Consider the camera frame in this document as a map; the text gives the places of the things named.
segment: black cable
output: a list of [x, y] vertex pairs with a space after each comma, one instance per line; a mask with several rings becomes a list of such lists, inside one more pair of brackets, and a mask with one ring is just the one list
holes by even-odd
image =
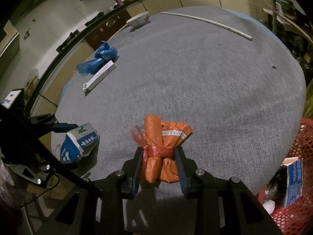
[[39, 194], [36, 198], [32, 199], [32, 200], [29, 201], [29, 202], [26, 202], [25, 204], [23, 204], [22, 206], [20, 206], [20, 207], [18, 207], [18, 208], [23, 208], [23, 207], [25, 207], [25, 206], [28, 205], [29, 203], [32, 203], [34, 200], [38, 199], [38, 198], [39, 198], [40, 196], [42, 196], [43, 194], [45, 194], [45, 193], [49, 192], [50, 190], [56, 188], [56, 187], [58, 186], [58, 184], [60, 183], [60, 178], [59, 178], [59, 176], [58, 176], [57, 174], [54, 174], [54, 175], [58, 178], [58, 181], [57, 181], [57, 183], [56, 183], [54, 186], [52, 186], [52, 187], [49, 188], [48, 190], [46, 190], [46, 191], [44, 191], [43, 193]]

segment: white cardboard box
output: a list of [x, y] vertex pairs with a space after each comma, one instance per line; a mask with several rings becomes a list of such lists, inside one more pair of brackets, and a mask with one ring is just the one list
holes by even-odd
[[92, 90], [101, 80], [116, 68], [115, 63], [107, 62], [88, 82], [84, 83], [83, 90]]

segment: orange plastic bag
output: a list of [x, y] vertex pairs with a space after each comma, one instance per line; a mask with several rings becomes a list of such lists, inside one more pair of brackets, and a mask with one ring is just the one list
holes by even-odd
[[[189, 125], [179, 122], [162, 122], [163, 146], [175, 148], [192, 132]], [[179, 181], [175, 161], [171, 158], [164, 158], [160, 174], [161, 181], [173, 183]]]
[[177, 182], [178, 172], [173, 160], [174, 148], [192, 132], [190, 126], [179, 122], [161, 122], [160, 116], [150, 115], [144, 119], [145, 133], [138, 126], [132, 131], [133, 139], [144, 148], [141, 177], [149, 183], [157, 179]]
[[[146, 116], [144, 120], [145, 138], [148, 145], [163, 146], [162, 126], [160, 116]], [[145, 176], [149, 183], [154, 183], [160, 176], [162, 169], [162, 157], [149, 157]]]

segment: metal screw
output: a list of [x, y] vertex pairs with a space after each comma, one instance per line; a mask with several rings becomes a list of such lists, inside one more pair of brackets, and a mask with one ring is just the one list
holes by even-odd
[[122, 169], [118, 169], [118, 170], [115, 172], [115, 175], [118, 176], [118, 177], [120, 177], [120, 176], [124, 175], [124, 173], [125, 173], [125, 172], [124, 172]]
[[197, 174], [198, 176], [202, 176], [202, 175], [204, 175], [204, 170], [203, 170], [203, 169], [197, 169], [197, 170], [196, 170], [196, 174]]
[[240, 178], [239, 177], [232, 177], [232, 181], [234, 183], [239, 183], [240, 182]]

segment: gray fabric surface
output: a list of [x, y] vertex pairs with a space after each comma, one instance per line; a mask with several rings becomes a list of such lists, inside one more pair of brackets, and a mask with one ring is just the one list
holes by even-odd
[[[219, 178], [238, 176], [257, 193], [297, 133], [306, 94], [302, 70], [277, 40], [249, 20], [208, 6], [172, 12], [231, 26], [253, 41], [194, 19], [153, 15], [151, 23], [135, 31], [128, 27], [109, 41], [120, 56], [117, 68], [89, 95], [82, 87], [91, 76], [74, 75], [56, 117], [78, 125], [90, 122], [98, 131], [99, 150], [85, 162], [93, 166], [92, 180], [133, 157], [137, 145], [129, 127], [142, 126], [146, 115], [156, 114], [193, 128], [183, 149], [198, 167]], [[64, 135], [53, 134], [52, 148], [63, 140]], [[133, 201], [125, 201], [125, 208], [130, 231], [194, 233], [196, 202], [184, 199], [179, 183], [147, 185]]]

